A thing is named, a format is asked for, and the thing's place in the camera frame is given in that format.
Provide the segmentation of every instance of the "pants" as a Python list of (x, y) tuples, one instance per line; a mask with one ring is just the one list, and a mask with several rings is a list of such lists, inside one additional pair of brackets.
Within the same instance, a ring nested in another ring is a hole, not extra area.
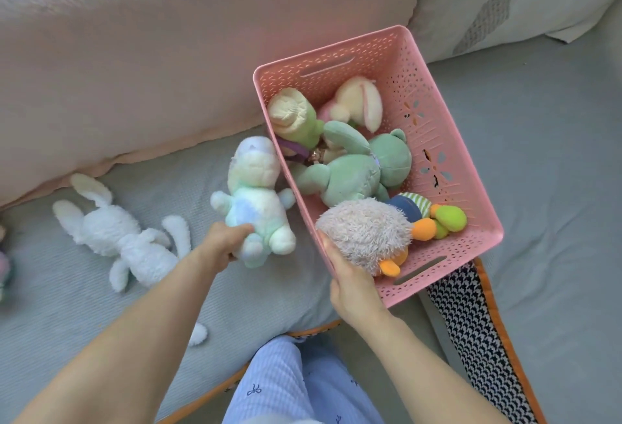
[(263, 415), (324, 424), (383, 424), (325, 334), (301, 344), (281, 336), (258, 350), (235, 390), (223, 424)]

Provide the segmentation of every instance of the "orange trim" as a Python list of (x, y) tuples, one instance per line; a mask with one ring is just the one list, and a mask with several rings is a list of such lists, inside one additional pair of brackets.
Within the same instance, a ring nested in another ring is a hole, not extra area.
[(325, 324), (324, 326), (316, 327), (315, 329), (309, 329), (308, 331), (302, 331), (301, 333), (287, 333), (287, 335), (292, 336), (292, 337), (300, 337), (300, 336), (310, 336), (312, 334), (325, 333), (329, 329), (332, 329), (333, 327), (337, 327), (339, 324), (341, 324), (341, 319), (337, 319), (336, 321), (333, 321), (332, 323), (329, 323), (329, 324)]
[(542, 409), (540, 408), (540, 404), (538, 404), (538, 401), (536, 399), (536, 395), (534, 394), (534, 391), (531, 388), (531, 384), (529, 384), (529, 380), (527, 379), (527, 375), (525, 374), (525, 371), (521, 366), (521, 361), (518, 359), (518, 355), (516, 355), (514, 346), (509, 339), (508, 332), (503, 325), (503, 321), (501, 320), (501, 314), (499, 313), (499, 308), (497, 308), (497, 303), (494, 301), (493, 288), (491, 287), (488, 275), (484, 270), (484, 264), (481, 263), (481, 259), (479, 257), (475, 259), (475, 267), (477, 268), (477, 274), (479, 276), (479, 281), (481, 282), (481, 288), (484, 292), (484, 297), (486, 298), (486, 305), (488, 306), (490, 318), (493, 320), (494, 327), (497, 330), (497, 334), (499, 334), (499, 338), (501, 339), (503, 348), (506, 350), (509, 362), (514, 369), (514, 373), (516, 373), (518, 381), (523, 387), (523, 392), (525, 393), (527, 401), (529, 402), (529, 405), (534, 412), (534, 416), (536, 416), (536, 420), (539, 424), (547, 424)]
[[(287, 335), (292, 336), (292, 337), (310, 336), (312, 334), (319, 334), (324, 331), (328, 331), (329, 329), (332, 329), (333, 327), (336, 327), (339, 324), (341, 324), (341, 319), (337, 319), (336, 321), (333, 321), (330, 324), (326, 324), (325, 326), (316, 327), (315, 329), (309, 329), (308, 331), (302, 331), (299, 333), (288, 333)], [(237, 381), (241, 380), (242, 377), (244, 376), (244, 373), (246, 373), (246, 369), (248, 368), (249, 364), (250, 362), (244, 365), (244, 367), (242, 367), (242, 369), (238, 371), (237, 373), (235, 373), (231, 378), (223, 381), (220, 385), (211, 389), (203, 396), (199, 397), (198, 399), (195, 399), (194, 401), (186, 404), (185, 406), (180, 407), (177, 411), (175, 411), (172, 414), (169, 414), (166, 418), (160, 419), (157, 422), (157, 424), (175, 424), (177, 421), (182, 420), (183, 418), (189, 416), (190, 414), (195, 412), (197, 409), (199, 409), (201, 406), (203, 406), (205, 403), (210, 401), (214, 396), (216, 396), (219, 393), (222, 393), (223, 391), (232, 387)]]

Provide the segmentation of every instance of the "pink plastic basket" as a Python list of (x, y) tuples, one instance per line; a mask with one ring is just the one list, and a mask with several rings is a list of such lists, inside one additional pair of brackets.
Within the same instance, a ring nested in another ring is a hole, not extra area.
[[(399, 278), (376, 281), (383, 301), (392, 306), (499, 244), (503, 229), (447, 105), (406, 27), (389, 27), (257, 68), (253, 81), (274, 144), (278, 147), (266, 106), (276, 92), (296, 88), (315, 108), (320, 108), (355, 75), (374, 80), (380, 91), (384, 118), (378, 133), (395, 128), (406, 133), (413, 165), (401, 191), (459, 206), (468, 217), (468, 227), (462, 232), (444, 240), (414, 242)], [(317, 196), (300, 195), (280, 150), (279, 157), (309, 232), (332, 270), (314, 227), (327, 208)]]

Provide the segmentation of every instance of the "hand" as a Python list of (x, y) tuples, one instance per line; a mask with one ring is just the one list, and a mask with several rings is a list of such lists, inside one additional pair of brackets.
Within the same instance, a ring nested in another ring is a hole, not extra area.
[(205, 239), (198, 247), (205, 261), (216, 273), (223, 271), (231, 260), (235, 260), (233, 252), (239, 249), (246, 236), (255, 231), (253, 224), (240, 224), (229, 227), (224, 222), (215, 222), (207, 231)]
[(335, 278), (330, 284), (330, 302), (341, 318), (362, 335), (374, 327), (375, 321), (390, 315), (389, 310), (378, 295), (374, 278), (347, 261), (326, 234), (318, 233), (335, 269)]

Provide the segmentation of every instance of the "person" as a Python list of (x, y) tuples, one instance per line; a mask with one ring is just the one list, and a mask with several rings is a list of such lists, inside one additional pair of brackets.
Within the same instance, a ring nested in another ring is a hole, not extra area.
[[(213, 224), (202, 244), (128, 307), (29, 403), (17, 424), (151, 423), (182, 361), (215, 276), (253, 231)], [(320, 236), (333, 263), (330, 299), (384, 366), (413, 421), (508, 420), (384, 307), (372, 277)], [(324, 335), (277, 337), (260, 348), (223, 423), (381, 423)]]

